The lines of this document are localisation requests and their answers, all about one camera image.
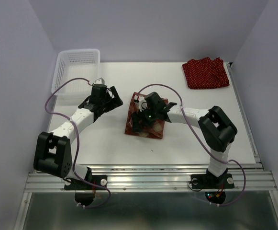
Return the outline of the red cream plaid skirt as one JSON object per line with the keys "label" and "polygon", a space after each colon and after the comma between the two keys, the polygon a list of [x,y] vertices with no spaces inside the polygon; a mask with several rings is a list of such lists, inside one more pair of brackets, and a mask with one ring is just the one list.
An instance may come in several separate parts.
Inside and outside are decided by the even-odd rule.
{"label": "red cream plaid skirt", "polygon": [[144,138],[153,138],[153,139],[162,139],[163,138],[163,133],[164,133],[164,127],[165,127],[165,122],[161,120],[156,120],[153,126],[151,127],[143,127],[142,132],[133,132],[132,131],[132,119],[131,119],[131,114],[134,112],[140,112],[134,103],[134,96],[135,95],[140,95],[143,96],[144,98],[146,97],[145,94],[141,94],[138,92],[134,92],[129,108],[128,108],[128,115],[127,115],[127,120],[126,120],[126,125],[125,125],[125,134],[126,135],[131,135],[131,136],[138,136],[138,137],[144,137]]}

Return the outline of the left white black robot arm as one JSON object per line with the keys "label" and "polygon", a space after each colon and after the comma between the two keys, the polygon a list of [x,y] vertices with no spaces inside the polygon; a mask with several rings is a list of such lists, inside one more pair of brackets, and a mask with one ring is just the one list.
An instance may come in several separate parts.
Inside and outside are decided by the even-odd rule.
{"label": "left white black robot arm", "polygon": [[33,168],[62,179],[75,179],[82,188],[92,184],[89,167],[75,163],[71,144],[79,140],[79,134],[109,111],[123,105],[116,88],[104,84],[94,84],[91,95],[76,109],[67,121],[51,132],[42,132],[37,139]]}

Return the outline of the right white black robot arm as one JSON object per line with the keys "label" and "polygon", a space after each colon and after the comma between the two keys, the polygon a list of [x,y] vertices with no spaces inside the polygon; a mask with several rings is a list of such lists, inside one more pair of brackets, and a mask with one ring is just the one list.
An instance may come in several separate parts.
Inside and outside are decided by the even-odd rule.
{"label": "right white black robot arm", "polygon": [[199,128],[210,155],[206,183],[217,187],[223,182],[222,175],[227,169],[230,144],[234,141],[237,128],[222,108],[185,108],[180,103],[166,102],[156,92],[148,95],[134,93],[131,103],[129,111],[132,133],[143,133],[153,128],[157,122],[181,123]]}

